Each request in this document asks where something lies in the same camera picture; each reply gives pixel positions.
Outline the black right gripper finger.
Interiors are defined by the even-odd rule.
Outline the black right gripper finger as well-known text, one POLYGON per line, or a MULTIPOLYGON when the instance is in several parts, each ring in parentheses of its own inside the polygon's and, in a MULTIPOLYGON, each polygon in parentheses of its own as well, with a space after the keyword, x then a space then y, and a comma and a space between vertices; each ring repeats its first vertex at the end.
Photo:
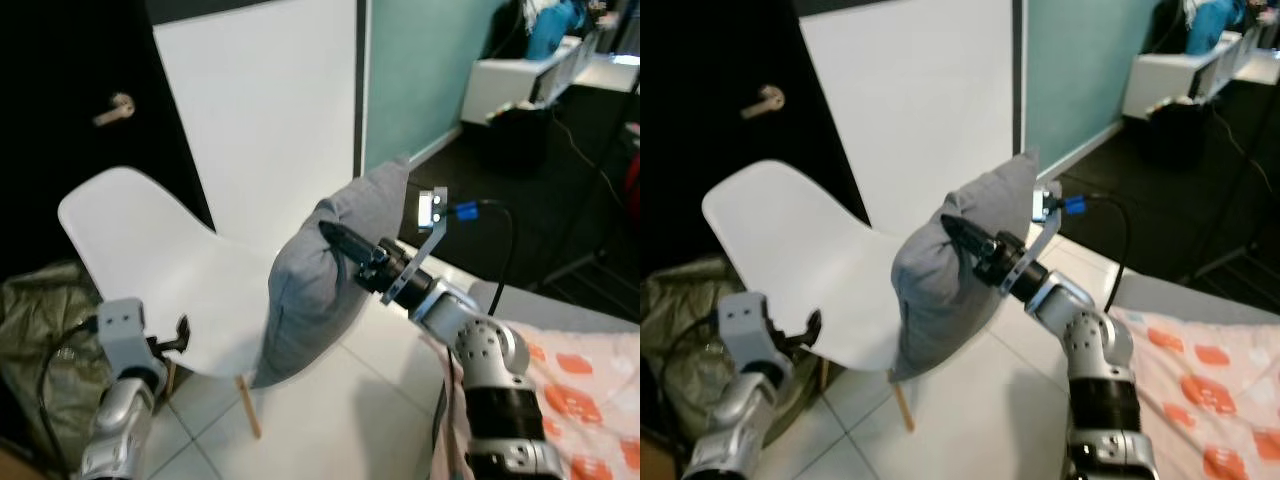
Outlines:
POLYGON ((320 221, 317 229, 330 247, 357 265, 366 266, 376 260, 376 246, 348 227, 335 221, 320 221))
POLYGON ((941 218, 940 223, 952 242, 965 253, 987 259, 998 250, 998 239, 965 218, 941 218))

